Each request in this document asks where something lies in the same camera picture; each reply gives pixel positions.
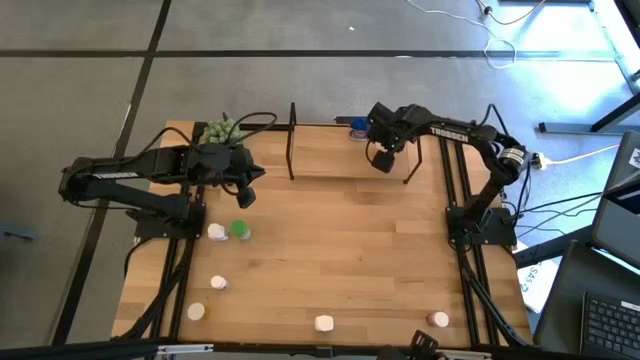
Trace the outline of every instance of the wooden table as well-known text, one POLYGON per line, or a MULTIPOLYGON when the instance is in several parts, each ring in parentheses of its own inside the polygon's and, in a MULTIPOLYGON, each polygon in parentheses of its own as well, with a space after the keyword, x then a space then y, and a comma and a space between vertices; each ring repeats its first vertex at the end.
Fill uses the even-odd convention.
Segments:
MULTIPOLYGON (((167 126, 190 134, 194 123, 170 121, 167 126)), ((344 131, 345 141, 350 141, 346 129, 331 130, 344 131)), ((322 137, 317 138, 322 146, 322 137)), ((296 163, 301 159, 295 152, 296 179, 291 181, 286 132, 263 132, 247 143, 255 163, 267 170, 252 184, 256 202, 243 210, 234 197, 208 187, 206 221, 229 226, 234 219, 246 220, 252 239, 213 242, 205 236, 196 242, 180 340, 407 346, 415 330, 422 329, 444 348, 470 345, 459 269, 455 252, 447 245, 446 186, 436 138, 422 138, 424 163, 407 185, 385 179, 382 173, 376 173, 378 178, 298 176, 296 163), (229 288, 212 289, 213 275, 224 276, 229 288), (193 302, 205 304, 205 319, 188 320, 186 308, 193 302), (429 327, 425 317, 433 311, 449 314, 449 327, 429 327), (321 314, 334 317, 334 331, 314 330, 314 318, 321 314)), ((182 140, 177 135, 166 133, 161 146, 178 144, 182 140)), ((310 153, 313 144, 304 146, 309 146, 308 161, 326 156, 310 153)), ((361 146, 361 161, 366 164, 361 146)), ((408 162, 414 164, 415 148, 408 150, 408 162)), ((488 171, 475 149, 465 148, 465 154, 477 193, 488 171)), ((324 158, 318 163, 348 166, 344 161, 335 156, 331 162, 324 158)), ((179 190, 157 184, 150 189, 160 194, 179 190)), ((457 193, 462 194, 459 189, 458 184, 457 193)), ((155 296, 167 243, 153 240, 133 254, 113 335, 128 330, 155 296)), ((500 247, 483 249, 493 299, 530 341, 513 259, 500 247)), ((475 303, 480 338, 488 342, 482 308, 477 299, 475 303)), ((162 335, 168 333, 171 308, 169 301, 162 335)))

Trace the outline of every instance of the green plant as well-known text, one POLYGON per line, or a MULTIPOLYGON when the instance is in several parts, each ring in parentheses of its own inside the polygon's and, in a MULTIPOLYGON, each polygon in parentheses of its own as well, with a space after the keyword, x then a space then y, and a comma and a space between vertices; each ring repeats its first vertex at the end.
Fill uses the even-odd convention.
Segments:
POLYGON ((233 131, 231 130, 234 123, 235 121, 232 119, 207 122, 198 144, 224 144, 227 139, 233 142, 242 135, 239 126, 236 126, 233 131))

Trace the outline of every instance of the white cable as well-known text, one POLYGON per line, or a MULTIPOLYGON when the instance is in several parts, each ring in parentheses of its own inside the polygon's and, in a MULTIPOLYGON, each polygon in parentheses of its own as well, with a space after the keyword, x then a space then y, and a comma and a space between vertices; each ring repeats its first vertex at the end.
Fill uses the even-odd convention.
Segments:
POLYGON ((584 159, 586 157, 601 153, 603 151, 607 151, 607 150, 610 150, 610 149, 613 149, 613 148, 617 148, 618 146, 619 146, 618 144, 607 146, 606 148, 602 148, 600 150, 592 151, 592 152, 586 153, 584 155, 574 156, 572 158, 565 159, 565 160, 551 160, 551 159, 549 159, 549 162, 547 164, 553 164, 553 165, 568 164, 570 162, 573 162, 573 161, 576 161, 576 160, 580 160, 580 159, 584 159))
POLYGON ((496 36, 496 34, 494 34, 494 33, 493 33, 493 31, 491 31, 491 29, 489 29, 489 27, 488 27, 487 25, 485 25, 485 24, 483 24, 483 23, 479 23, 479 22, 477 22, 477 21, 473 21, 473 20, 471 20, 471 19, 469 19, 469 18, 466 18, 466 17, 464 17, 464 16, 453 15, 453 14, 450 14, 450 13, 448 13, 448 12, 446 12, 446 11, 442 11, 442 10, 426 10, 426 9, 424 9, 422 6, 420 6, 420 5, 416 4, 416 3, 414 3, 414 2, 413 2, 413 1, 411 1, 411 0, 405 0, 405 2, 407 2, 409 5, 413 6, 414 8, 416 8, 416 9, 418 9, 418 10, 422 11, 422 12, 423 12, 423 13, 425 13, 425 14, 443 14, 443 15, 447 15, 447 16, 449 16, 449 17, 452 17, 452 18, 454 18, 454 19, 464 20, 464 21, 468 22, 468 23, 469 23, 469 24, 471 24, 471 25, 481 26, 481 27, 485 28, 485 29, 487 30, 487 32, 488 32, 492 37, 491 37, 491 38, 489 38, 489 40, 487 40, 487 45, 484 47, 484 50, 483 50, 482 52, 484 53, 484 56, 487 58, 487 63, 489 64, 489 66, 491 66, 491 68, 493 68, 493 69, 497 69, 497 70, 500 70, 500 69, 506 69, 506 68, 508 68, 509 66, 511 66, 511 65, 513 65, 513 64, 515 64, 515 63, 516 63, 516 58, 517 58, 517 56, 518 56, 518 50, 516 49, 515 45, 513 45, 511 42, 509 42, 509 40, 506 40, 506 39, 502 39, 502 38, 497 37, 497 36, 496 36), (503 43, 505 43, 505 44, 509 45, 509 46, 513 49, 513 58, 512 58, 512 60, 511 60, 511 62, 510 62, 509 64, 506 64, 506 65, 500 65, 500 66, 498 66, 498 65, 496 65, 496 64, 494 64, 494 63, 493 63, 493 60, 491 59, 491 57, 489 56, 489 54, 487 54, 487 51, 489 50, 489 46, 490 46, 490 45, 491 45, 491 43, 492 43, 492 42, 494 42, 494 41, 501 41, 501 42, 503 42, 503 43))
MULTIPOLYGON (((627 177, 626 177, 626 178, 624 178, 622 181, 620 181, 619 183, 615 184, 612 188, 614 188, 614 187, 618 187, 618 186, 621 186, 621 185, 624 185, 624 184, 628 183, 629 181, 633 180, 633 179, 634 179, 638 174, 640 174, 640 170, 637 170, 637 171, 635 171, 634 173, 632 173, 631 175, 627 176, 627 177)), ((551 221, 551 220, 553 220, 553 219, 555 219, 555 218, 557 218, 557 217, 559 217, 559 216, 565 215, 565 214, 567 214, 567 213, 569 213, 569 212, 571 212, 571 211, 573 211, 573 210, 575 210, 575 209, 577 209, 577 208, 583 207, 583 206, 585 206, 585 205, 587 205, 587 204, 589 204, 589 203, 591 203, 591 202, 593 202, 593 201, 595 201, 595 200, 599 199, 599 198, 602 196, 602 194, 603 194, 603 193, 601 193, 601 194, 599 194, 599 195, 596 195, 596 196, 594 196, 593 198, 591 198, 591 199, 589 199, 589 200, 587 200, 587 201, 585 201, 585 202, 583 202, 583 203, 581 203, 581 204, 579 204, 579 205, 576 205, 576 206, 572 207, 572 208, 571 208, 571 209, 569 209, 569 210, 565 210, 565 211, 563 211, 563 212, 561 212, 561 213, 559 213, 559 214, 557 214, 557 215, 554 215, 554 216, 552 216, 552 217, 548 218, 547 220, 545 220, 545 221, 541 222, 540 224, 538 224, 538 225, 536 225, 536 226, 532 227, 530 230, 527 230, 527 231, 525 231, 524 233, 522 233, 522 234, 518 235, 517 239, 520 239, 521 237, 523 237, 523 236, 527 235, 528 233, 530 233, 530 232, 532 232, 532 231, 534 231, 534 230, 537 230, 540 226, 542 226, 542 225, 544 225, 544 224, 548 223, 549 221, 551 221)))

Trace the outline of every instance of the label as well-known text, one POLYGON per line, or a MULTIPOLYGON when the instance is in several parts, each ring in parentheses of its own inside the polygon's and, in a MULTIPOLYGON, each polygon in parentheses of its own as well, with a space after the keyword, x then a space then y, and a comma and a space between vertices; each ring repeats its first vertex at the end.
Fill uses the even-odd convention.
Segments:
POLYGON ((629 164, 640 169, 640 149, 633 149, 633 154, 631 155, 631 159, 629 159, 629 164))
POLYGON ((630 303, 628 303, 628 302, 626 302, 626 301, 621 301, 621 302, 620 302, 620 305, 622 305, 622 307, 626 307, 627 309, 631 309, 631 310, 635 310, 635 311, 640 311, 640 306, 630 304, 630 303))
POLYGON ((451 139, 451 140, 456 140, 456 141, 460 141, 460 142, 464 142, 464 143, 468 143, 469 142, 469 137, 465 134, 460 134, 457 132, 453 132, 453 131, 449 131, 449 130, 442 130, 442 129, 437 129, 437 128, 431 128, 431 133, 437 136, 442 136, 442 137, 446 137, 447 139, 451 139))
POLYGON ((93 176, 97 177, 98 179, 129 179, 129 178, 138 177, 138 174, 128 172, 128 173, 94 174, 93 176))

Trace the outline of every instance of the blue object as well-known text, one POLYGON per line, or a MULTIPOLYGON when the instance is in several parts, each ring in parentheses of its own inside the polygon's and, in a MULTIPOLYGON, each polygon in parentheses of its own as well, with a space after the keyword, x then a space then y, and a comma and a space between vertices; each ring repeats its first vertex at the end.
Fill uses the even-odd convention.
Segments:
POLYGON ((366 118, 357 118, 349 124, 349 137, 351 140, 364 141, 367 139, 369 123, 366 118))

